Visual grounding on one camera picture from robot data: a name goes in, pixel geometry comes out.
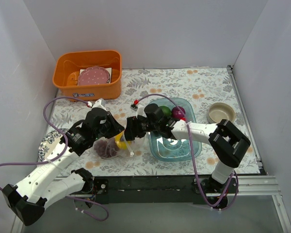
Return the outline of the green lime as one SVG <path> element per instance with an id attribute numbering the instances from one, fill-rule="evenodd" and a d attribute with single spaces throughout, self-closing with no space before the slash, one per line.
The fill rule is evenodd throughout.
<path id="1" fill-rule="evenodd" d="M 167 106 L 160 106 L 159 108 L 162 110 L 162 112 L 164 113 L 164 115 L 166 117 L 172 116 L 172 112 L 171 112 L 170 108 L 168 108 Z"/>

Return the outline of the yellow lemon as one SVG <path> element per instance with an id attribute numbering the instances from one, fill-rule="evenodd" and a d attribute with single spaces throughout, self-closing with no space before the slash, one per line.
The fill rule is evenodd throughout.
<path id="1" fill-rule="evenodd" d="M 122 150 L 127 150 L 130 145 L 130 143 L 127 142 L 122 135 L 115 136 L 114 141 L 118 148 Z"/>

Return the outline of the clear zip top bag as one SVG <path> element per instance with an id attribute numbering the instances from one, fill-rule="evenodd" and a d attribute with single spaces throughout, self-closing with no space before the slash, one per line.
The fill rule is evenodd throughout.
<path id="1" fill-rule="evenodd" d="M 145 142 L 146 131 L 142 128 L 143 116 L 127 118 L 123 127 L 117 121 L 105 123 L 95 130 L 94 151 L 102 159 L 132 157 Z"/>

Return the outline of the dark red grape bunch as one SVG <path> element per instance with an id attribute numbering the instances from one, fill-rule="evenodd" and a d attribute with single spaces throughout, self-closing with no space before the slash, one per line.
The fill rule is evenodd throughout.
<path id="1" fill-rule="evenodd" d="M 100 158 L 109 159 L 118 155 L 119 147 L 114 138 L 101 139 L 94 143 L 94 150 Z"/>

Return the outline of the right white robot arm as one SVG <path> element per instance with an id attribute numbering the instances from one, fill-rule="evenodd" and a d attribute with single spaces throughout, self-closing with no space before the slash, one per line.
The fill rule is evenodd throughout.
<path id="1" fill-rule="evenodd" d="M 127 141 L 133 141 L 149 132 L 166 139 L 185 139 L 211 145 L 219 158 L 209 178 L 210 188 L 215 193 L 227 188 L 229 177 L 251 145 L 248 137 L 227 119 L 212 124 L 188 122 L 186 118 L 167 116 L 155 103 L 147 105 L 142 114 L 127 119 L 124 136 Z"/>

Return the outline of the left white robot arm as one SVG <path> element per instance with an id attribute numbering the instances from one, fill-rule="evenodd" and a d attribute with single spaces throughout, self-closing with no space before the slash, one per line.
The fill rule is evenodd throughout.
<path id="1" fill-rule="evenodd" d="M 65 196 L 75 192 L 89 194 L 94 187 L 94 177 L 84 168 L 73 170 L 60 181 L 55 178 L 95 141 L 102 137 L 110 139 L 123 130 L 109 111 L 92 108 L 84 120 L 75 123 L 64 134 L 42 165 L 17 184 L 3 188 L 6 203 L 25 226 L 30 226 L 49 206 Z"/>

